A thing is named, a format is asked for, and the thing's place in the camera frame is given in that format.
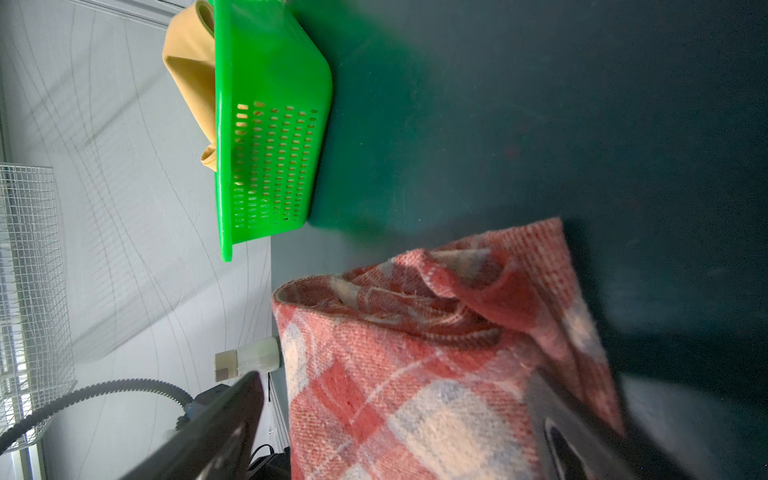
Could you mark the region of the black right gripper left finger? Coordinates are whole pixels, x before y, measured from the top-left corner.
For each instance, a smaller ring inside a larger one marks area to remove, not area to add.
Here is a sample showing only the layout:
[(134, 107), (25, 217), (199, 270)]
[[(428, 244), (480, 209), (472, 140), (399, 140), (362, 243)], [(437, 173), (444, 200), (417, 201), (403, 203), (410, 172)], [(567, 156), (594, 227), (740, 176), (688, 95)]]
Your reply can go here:
[(265, 393), (250, 372), (126, 473), (126, 479), (245, 479)]

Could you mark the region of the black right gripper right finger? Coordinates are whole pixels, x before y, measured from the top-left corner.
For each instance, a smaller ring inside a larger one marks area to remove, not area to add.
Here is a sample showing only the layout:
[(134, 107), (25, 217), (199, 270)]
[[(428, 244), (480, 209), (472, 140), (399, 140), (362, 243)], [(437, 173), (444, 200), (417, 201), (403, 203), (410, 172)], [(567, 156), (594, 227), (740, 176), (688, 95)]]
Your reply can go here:
[(536, 370), (525, 396), (546, 479), (686, 479), (653, 448), (614, 431), (548, 372)]

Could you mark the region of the red plaid skirt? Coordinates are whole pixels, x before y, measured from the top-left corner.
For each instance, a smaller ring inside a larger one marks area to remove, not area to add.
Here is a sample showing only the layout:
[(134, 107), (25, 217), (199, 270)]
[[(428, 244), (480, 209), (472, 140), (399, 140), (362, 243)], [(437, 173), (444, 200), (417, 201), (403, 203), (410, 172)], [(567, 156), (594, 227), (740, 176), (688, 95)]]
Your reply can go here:
[(550, 373), (624, 432), (557, 218), (277, 288), (296, 479), (538, 479)]

